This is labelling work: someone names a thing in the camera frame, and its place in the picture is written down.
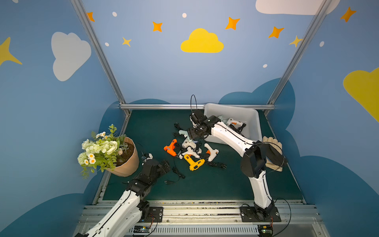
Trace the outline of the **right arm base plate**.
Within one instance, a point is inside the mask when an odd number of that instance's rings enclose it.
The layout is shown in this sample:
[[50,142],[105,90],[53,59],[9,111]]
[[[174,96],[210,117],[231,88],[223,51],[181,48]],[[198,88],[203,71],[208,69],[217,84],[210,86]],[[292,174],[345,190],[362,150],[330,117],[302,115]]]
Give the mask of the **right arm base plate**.
[[281,217],[279,211],[276,207],[273,207],[267,211],[257,210],[252,206],[241,206],[239,208],[240,216],[242,222],[259,222],[259,223],[268,223],[268,222],[281,222]]

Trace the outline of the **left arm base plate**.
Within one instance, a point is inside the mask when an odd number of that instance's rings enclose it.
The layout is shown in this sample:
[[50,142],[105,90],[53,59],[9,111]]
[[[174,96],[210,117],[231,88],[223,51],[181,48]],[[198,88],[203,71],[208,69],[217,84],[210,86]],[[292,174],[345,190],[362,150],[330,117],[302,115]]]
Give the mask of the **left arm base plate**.
[[154,223],[161,223],[163,218],[164,208],[162,206],[153,206],[142,211],[140,223],[151,223],[154,218]]

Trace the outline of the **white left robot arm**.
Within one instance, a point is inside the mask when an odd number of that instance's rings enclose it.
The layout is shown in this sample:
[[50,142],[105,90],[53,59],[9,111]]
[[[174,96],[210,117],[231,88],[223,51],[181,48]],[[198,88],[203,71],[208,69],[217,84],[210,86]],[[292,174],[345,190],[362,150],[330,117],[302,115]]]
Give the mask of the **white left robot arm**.
[[171,170],[168,161],[147,160],[141,172],[129,183],[112,209],[85,234],[77,237],[123,237],[140,220],[149,218],[150,203],[145,200],[152,186]]

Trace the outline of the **white glue gun orange trigger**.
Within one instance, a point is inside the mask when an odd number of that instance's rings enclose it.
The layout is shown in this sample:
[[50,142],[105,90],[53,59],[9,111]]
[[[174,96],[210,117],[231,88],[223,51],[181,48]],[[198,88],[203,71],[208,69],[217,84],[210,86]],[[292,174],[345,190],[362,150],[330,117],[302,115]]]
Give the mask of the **white glue gun orange trigger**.
[[235,120],[233,118],[229,118],[228,127],[232,128],[234,131],[241,133],[243,129],[246,127],[246,123],[242,121]]

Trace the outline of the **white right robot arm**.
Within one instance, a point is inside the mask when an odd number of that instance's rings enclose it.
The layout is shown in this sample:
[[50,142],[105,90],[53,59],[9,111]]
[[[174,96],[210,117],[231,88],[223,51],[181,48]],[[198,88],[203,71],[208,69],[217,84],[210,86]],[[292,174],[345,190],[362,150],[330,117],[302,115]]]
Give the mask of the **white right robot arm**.
[[266,160],[276,166],[283,166],[287,161],[282,149],[274,142],[253,141],[245,138],[224,124],[218,117],[204,115],[202,110],[195,110],[190,115],[193,128],[187,130],[191,140],[204,139],[212,135],[232,147],[241,157],[241,171],[251,183],[254,193],[254,213],[258,220],[267,222],[274,211],[274,201],[270,196],[266,182]]

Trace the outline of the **light mint glue gun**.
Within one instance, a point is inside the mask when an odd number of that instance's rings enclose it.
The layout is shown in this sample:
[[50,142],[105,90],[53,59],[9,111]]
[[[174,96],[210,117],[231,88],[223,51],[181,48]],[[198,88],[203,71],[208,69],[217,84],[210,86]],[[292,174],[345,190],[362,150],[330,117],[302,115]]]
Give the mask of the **light mint glue gun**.
[[229,119],[228,118],[225,118],[224,116],[220,115],[218,116],[218,118],[220,119],[220,121],[222,121],[224,124],[226,124],[227,126],[229,125],[228,122],[229,122]]

